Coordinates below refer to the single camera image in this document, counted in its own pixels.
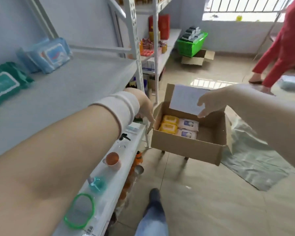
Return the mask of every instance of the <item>dark shoe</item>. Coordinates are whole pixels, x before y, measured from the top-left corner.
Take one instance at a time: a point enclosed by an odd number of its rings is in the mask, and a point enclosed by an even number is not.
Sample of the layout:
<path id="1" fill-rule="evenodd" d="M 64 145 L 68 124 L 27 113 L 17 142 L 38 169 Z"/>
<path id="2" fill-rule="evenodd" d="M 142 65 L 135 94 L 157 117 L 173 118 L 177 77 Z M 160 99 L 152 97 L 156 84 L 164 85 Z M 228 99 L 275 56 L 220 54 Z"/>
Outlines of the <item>dark shoe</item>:
<path id="1" fill-rule="evenodd" d="M 261 81 L 255 81 L 255 82 L 248 82 L 248 83 L 250 83 L 250 84 L 257 84 L 257 85 L 262 85 L 262 83 L 263 83 L 263 81 L 261 80 Z"/>
<path id="2" fill-rule="evenodd" d="M 154 188 L 150 191 L 150 202 L 153 201 L 161 201 L 161 194 L 157 188 Z"/>

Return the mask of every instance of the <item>yellow wet wipes package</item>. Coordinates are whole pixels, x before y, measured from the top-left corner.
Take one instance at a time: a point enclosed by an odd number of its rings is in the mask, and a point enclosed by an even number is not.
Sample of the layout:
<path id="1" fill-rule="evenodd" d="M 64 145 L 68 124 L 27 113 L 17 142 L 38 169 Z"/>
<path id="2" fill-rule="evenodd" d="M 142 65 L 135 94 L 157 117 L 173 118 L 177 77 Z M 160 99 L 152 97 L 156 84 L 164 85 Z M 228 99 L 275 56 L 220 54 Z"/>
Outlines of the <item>yellow wet wipes package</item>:
<path id="1" fill-rule="evenodd" d="M 170 115 L 164 115 L 163 122 L 178 125 L 179 118 Z"/>
<path id="2" fill-rule="evenodd" d="M 178 127 L 174 124 L 164 122 L 161 124 L 158 130 L 166 132 L 166 133 L 170 133 L 170 134 L 176 134 L 178 131 Z"/>

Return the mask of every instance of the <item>green wet wipes package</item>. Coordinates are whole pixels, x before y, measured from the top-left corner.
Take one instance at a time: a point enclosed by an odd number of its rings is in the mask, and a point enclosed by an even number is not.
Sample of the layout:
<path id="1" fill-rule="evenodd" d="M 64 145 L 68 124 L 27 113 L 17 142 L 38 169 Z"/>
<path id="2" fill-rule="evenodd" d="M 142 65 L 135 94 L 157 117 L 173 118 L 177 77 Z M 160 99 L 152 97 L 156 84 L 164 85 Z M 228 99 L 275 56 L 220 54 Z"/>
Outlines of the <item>green wet wipes package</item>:
<path id="1" fill-rule="evenodd" d="M 21 71 L 16 63 L 7 62 L 0 65 L 0 104 L 15 95 L 22 88 L 27 88 L 34 80 Z"/>

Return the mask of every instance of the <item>white wristband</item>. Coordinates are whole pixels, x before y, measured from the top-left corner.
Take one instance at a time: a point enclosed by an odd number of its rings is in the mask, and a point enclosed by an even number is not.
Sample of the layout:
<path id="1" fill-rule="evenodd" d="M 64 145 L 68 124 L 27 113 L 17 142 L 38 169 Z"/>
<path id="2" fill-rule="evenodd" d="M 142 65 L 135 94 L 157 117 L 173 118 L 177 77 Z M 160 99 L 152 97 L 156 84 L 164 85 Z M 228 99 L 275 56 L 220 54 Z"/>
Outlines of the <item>white wristband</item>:
<path id="1" fill-rule="evenodd" d="M 140 104 L 136 96 L 126 91 L 111 94 L 90 105 L 103 106 L 116 117 L 120 128 L 119 136 L 121 136 L 126 126 L 132 123 L 140 109 Z"/>

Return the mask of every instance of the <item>green basket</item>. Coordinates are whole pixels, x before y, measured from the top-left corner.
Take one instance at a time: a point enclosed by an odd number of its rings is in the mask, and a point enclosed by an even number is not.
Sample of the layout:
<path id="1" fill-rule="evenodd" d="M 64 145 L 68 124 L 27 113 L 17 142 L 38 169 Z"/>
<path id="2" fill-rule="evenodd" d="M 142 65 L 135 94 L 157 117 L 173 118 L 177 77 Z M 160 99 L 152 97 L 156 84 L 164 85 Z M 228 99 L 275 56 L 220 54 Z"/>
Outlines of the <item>green basket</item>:
<path id="1" fill-rule="evenodd" d="M 184 40 L 178 40 L 178 51 L 180 55 L 193 57 L 196 53 L 198 53 L 205 41 L 205 38 L 208 36 L 208 33 L 202 32 L 204 36 L 199 39 L 196 43 L 187 42 Z"/>

